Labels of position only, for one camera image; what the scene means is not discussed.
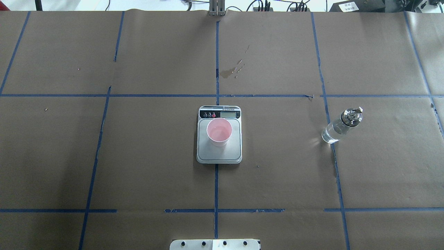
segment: metal clamp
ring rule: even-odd
[[[225,0],[209,0],[210,10],[208,14],[210,16],[225,16]]]

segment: black pole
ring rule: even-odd
[[[42,0],[36,0],[36,10],[42,11]]]

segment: bottle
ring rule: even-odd
[[[333,144],[342,139],[351,129],[362,121],[362,108],[346,109],[339,118],[328,124],[322,132],[322,139]]]

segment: cup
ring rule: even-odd
[[[211,120],[206,127],[206,134],[217,147],[224,146],[232,133],[233,127],[231,123],[224,118],[215,118]]]

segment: white sticker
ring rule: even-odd
[[[351,12],[351,11],[359,10],[359,8],[356,6],[355,2],[339,4],[339,8],[341,8],[342,12]]]

